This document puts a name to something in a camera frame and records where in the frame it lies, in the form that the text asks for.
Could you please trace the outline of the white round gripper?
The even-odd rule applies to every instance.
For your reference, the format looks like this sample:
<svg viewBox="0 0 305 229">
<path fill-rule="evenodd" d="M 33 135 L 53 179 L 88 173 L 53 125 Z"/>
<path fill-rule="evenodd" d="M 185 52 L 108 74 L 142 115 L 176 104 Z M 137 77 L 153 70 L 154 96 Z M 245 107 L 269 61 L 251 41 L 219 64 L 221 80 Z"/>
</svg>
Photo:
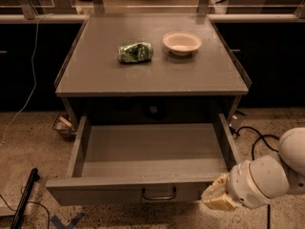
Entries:
<svg viewBox="0 0 305 229">
<path fill-rule="evenodd" d="M 267 205 L 273 198 L 285 195 L 289 188 L 279 155 L 266 155 L 235 165 L 228 175 L 217 178 L 201 198 L 212 210 L 233 212 L 241 204 L 249 209 Z"/>
</svg>

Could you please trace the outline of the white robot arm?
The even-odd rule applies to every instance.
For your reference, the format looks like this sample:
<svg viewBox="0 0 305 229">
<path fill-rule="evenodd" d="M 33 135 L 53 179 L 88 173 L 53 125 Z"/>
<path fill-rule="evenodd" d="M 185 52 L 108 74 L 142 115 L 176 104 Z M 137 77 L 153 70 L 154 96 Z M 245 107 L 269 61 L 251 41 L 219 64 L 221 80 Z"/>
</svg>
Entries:
<svg viewBox="0 0 305 229">
<path fill-rule="evenodd" d="M 305 194 L 305 128 L 293 128 L 279 139 L 278 151 L 236 164 L 202 194 L 210 209 L 256 209 L 283 195 Z"/>
</svg>

